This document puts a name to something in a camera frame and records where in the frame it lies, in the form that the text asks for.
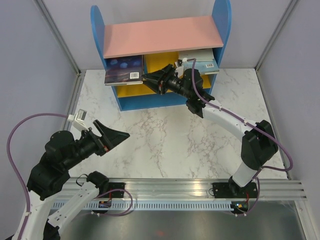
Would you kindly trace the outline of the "pale grey Gatsby book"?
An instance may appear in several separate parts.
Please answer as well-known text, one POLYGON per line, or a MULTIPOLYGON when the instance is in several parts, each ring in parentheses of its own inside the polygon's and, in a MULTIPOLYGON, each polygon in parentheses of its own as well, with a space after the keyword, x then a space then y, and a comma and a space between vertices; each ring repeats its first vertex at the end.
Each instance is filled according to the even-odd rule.
POLYGON ((178 58, 196 59, 198 62, 210 62, 215 59, 212 48, 179 51, 178 58))

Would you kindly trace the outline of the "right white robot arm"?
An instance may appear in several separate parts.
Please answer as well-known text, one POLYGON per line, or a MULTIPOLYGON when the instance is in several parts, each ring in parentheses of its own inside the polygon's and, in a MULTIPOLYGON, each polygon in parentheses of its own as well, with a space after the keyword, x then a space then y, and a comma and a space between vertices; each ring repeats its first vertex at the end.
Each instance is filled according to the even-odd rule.
POLYGON ((271 124, 262 120, 246 121, 244 117, 223 108, 213 96, 203 89, 203 78, 196 69, 187 69, 179 77, 172 64, 142 75, 143 84, 159 95, 172 91, 186 98, 188 110, 202 119, 212 121, 241 142, 241 164, 228 180, 228 191, 240 197, 247 185, 259 173, 263 165, 279 150, 274 142, 271 124))

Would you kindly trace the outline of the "dark purple blue book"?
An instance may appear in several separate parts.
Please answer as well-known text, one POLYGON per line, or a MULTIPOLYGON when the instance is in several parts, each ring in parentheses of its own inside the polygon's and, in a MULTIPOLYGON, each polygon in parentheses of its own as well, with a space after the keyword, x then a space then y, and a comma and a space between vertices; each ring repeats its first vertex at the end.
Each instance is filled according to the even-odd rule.
POLYGON ((142 55, 105 59, 106 86, 139 85, 143 83, 144 57, 142 55))

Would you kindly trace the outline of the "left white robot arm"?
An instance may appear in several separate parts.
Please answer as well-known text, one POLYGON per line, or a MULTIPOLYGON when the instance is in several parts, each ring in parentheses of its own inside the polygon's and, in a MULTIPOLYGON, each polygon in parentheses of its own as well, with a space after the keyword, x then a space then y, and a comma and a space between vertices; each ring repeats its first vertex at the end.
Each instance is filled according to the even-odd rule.
POLYGON ((11 240, 59 240, 67 224, 88 202, 111 193, 109 178, 94 171, 87 175, 78 193, 56 213, 49 214, 58 193, 70 179, 71 168, 93 154, 102 157, 130 137, 129 133, 108 128, 98 120, 93 124, 100 136, 87 128, 81 131, 80 139, 74 139, 68 130, 50 137, 44 154, 24 184, 26 207, 11 240))

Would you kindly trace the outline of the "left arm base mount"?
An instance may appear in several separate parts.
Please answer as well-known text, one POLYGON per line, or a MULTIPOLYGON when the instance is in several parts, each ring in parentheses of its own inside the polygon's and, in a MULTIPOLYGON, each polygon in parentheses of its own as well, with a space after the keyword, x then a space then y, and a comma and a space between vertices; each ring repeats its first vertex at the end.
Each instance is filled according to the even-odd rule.
POLYGON ((126 184, 124 182, 109 183, 107 193, 102 196, 102 198, 105 198, 106 200, 100 200, 98 203, 98 207, 100 209, 110 208, 112 206, 113 200, 122 199, 125 193, 121 190, 124 190, 125 186, 126 184))

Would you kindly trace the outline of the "light blue book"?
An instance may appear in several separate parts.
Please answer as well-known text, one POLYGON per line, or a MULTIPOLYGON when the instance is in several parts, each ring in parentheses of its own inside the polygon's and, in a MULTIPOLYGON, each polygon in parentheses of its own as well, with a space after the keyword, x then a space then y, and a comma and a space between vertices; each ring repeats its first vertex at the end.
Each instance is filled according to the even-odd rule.
MULTIPOLYGON (((193 67, 193 61, 182 62, 184 70, 191 69, 193 67)), ((196 61, 194 69, 198 70, 200 75, 210 75, 218 73, 219 67, 215 60, 213 61, 196 61)))

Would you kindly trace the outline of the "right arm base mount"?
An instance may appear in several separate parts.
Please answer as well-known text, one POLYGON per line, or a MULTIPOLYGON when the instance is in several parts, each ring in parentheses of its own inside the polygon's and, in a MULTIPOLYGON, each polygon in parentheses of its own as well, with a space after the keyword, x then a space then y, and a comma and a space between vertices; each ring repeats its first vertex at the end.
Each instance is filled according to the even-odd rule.
POLYGON ((230 186, 227 182, 213 182, 208 193, 215 199, 231 200, 231 214, 246 217, 256 206, 260 197, 260 184, 250 182, 245 187, 230 186))

